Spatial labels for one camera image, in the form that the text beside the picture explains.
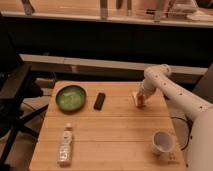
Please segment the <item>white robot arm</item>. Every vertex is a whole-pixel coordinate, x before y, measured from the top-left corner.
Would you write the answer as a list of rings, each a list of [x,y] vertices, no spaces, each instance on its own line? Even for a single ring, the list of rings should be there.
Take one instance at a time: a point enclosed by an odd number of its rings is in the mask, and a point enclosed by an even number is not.
[[[171,73],[167,64],[146,68],[136,92],[136,105],[143,106],[157,89],[173,100],[193,121],[187,171],[213,171],[213,103],[171,81]]]

